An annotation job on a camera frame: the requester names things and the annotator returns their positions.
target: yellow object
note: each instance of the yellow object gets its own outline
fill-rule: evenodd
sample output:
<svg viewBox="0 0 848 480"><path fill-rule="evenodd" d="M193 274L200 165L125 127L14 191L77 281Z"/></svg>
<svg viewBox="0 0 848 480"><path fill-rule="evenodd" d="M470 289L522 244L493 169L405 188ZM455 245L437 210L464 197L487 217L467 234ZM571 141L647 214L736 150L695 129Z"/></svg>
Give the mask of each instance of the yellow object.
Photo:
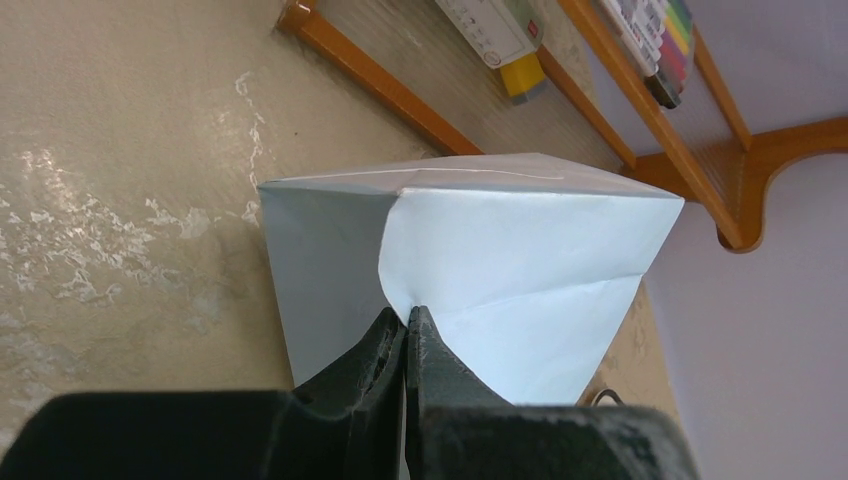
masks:
<svg viewBox="0 0 848 480"><path fill-rule="evenodd" d="M525 55L499 70L506 91L516 105L530 100L544 88L545 72L535 53Z"/></svg>

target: label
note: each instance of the label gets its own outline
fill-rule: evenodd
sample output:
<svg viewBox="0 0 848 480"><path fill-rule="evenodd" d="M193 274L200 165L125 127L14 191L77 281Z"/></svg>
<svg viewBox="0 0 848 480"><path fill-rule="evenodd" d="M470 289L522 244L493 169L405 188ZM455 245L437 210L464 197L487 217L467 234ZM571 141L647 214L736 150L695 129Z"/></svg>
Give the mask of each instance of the label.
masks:
<svg viewBox="0 0 848 480"><path fill-rule="evenodd" d="M526 0L436 0L489 68L535 52L542 19Z"/></svg>

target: wooden rack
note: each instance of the wooden rack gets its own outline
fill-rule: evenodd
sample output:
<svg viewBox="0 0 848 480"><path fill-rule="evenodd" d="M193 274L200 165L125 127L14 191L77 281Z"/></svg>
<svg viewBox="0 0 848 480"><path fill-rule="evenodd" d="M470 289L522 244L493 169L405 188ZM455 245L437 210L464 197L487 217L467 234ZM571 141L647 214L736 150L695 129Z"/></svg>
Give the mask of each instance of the wooden rack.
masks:
<svg viewBox="0 0 848 480"><path fill-rule="evenodd" d="M657 139L663 153L634 155L551 52L542 47L537 55L551 82L621 160L622 175L702 203L715 220L719 239L728 250L743 253L759 246L768 187L778 173L804 158L848 152L848 117L752 135L697 29L695 64L733 141L718 149L705 149L691 141L687 145L631 67L592 8L591 0L558 3ZM290 2L277 27L296 35L329 59L445 154L501 153L484 152L475 145L336 29L315 4L316 0Z"/></svg>

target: white paper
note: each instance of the white paper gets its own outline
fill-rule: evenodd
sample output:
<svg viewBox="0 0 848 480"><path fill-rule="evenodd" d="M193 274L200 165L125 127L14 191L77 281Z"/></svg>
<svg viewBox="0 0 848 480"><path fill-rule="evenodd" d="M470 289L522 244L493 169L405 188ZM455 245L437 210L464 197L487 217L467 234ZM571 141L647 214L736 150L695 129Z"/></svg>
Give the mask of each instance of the white paper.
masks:
<svg viewBox="0 0 848 480"><path fill-rule="evenodd" d="M295 381L384 305L516 404L585 389L683 200L539 154L451 157L261 188Z"/></svg>

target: curved wooden bracket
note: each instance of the curved wooden bracket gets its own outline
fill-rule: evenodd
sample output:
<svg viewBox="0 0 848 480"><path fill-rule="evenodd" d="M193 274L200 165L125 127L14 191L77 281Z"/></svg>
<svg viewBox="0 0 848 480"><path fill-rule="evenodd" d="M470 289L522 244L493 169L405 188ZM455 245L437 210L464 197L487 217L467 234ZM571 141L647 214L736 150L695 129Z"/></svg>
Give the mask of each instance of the curved wooden bracket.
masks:
<svg viewBox="0 0 848 480"><path fill-rule="evenodd" d="M745 159L739 226L742 245L725 248L746 253L760 246L765 225L765 206L771 182L790 165L817 155L848 153L848 117L839 117L800 127L785 128L753 136Z"/></svg>

